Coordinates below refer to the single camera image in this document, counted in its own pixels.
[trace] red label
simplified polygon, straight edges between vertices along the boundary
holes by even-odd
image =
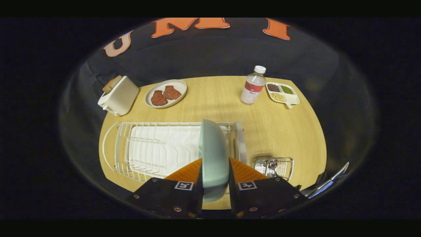
[[[263,89],[264,86],[255,86],[250,84],[248,81],[245,82],[245,88],[251,92],[259,92]]]

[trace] steak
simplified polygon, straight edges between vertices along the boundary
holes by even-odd
[[[162,106],[168,103],[168,100],[162,95],[162,91],[154,91],[154,95],[151,98],[151,102],[155,106]]]
[[[164,96],[169,100],[176,100],[181,96],[181,93],[174,89],[174,86],[166,86]]]

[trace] water bottle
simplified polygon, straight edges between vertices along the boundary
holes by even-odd
[[[260,95],[260,92],[266,84],[266,79],[263,76],[265,72],[265,67],[254,67],[254,72],[246,78],[245,86],[241,94],[241,101],[246,104],[253,104],[256,102],[257,97]]]

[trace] beans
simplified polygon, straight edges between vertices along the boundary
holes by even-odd
[[[281,92],[279,90],[279,87],[277,85],[274,85],[274,84],[267,84],[267,88],[272,92]]]
[[[287,94],[294,94],[290,88],[288,88],[288,87],[286,87],[286,86],[281,86],[281,87],[282,87],[282,90],[283,90],[285,93],[287,93]]]
[[[270,93],[270,95],[272,96],[272,98],[276,101],[280,101],[280,102],[285,102],[284,96],[282,94],[278,94],[278,93]]]

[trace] bottle cap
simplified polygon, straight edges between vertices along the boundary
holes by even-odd
[[[262,66],[255,66],[254,67],[254,71],[255,72],[257,72],[257,73],[265,73],[266,72],[266,68],[265,67],[262,67]]]

